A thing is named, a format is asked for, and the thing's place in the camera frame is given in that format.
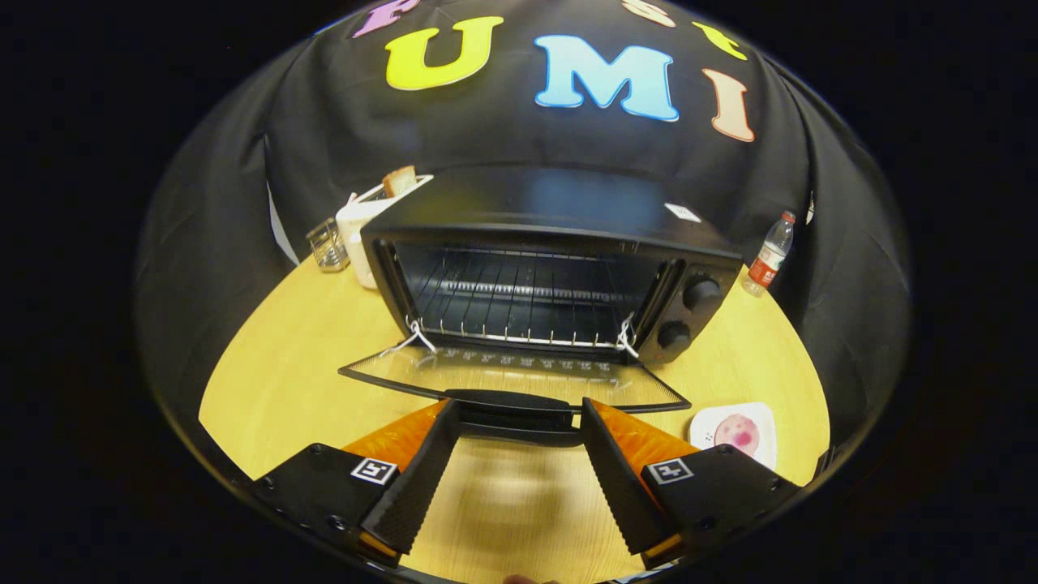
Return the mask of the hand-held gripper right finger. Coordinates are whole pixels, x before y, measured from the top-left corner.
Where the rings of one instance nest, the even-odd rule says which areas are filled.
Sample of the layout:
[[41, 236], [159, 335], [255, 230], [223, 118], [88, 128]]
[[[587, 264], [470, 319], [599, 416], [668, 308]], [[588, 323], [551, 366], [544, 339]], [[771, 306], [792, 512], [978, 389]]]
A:
[[715, 553], [800, 490], [737, 447], [698, 449], [589, 398], [581, 436], [620, 535], [648, 569]]

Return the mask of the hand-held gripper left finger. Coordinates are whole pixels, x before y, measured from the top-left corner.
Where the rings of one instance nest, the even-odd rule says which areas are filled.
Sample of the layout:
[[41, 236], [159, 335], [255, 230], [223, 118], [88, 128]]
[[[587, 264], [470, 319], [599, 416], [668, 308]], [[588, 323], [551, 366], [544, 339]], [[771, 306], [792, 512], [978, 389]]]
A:
[[422, 408], [407, 465], [309, 444], [248, 488], [263, 506], [335, 550], [397, 568], [411, 552], [460, 435], [461, 407]]

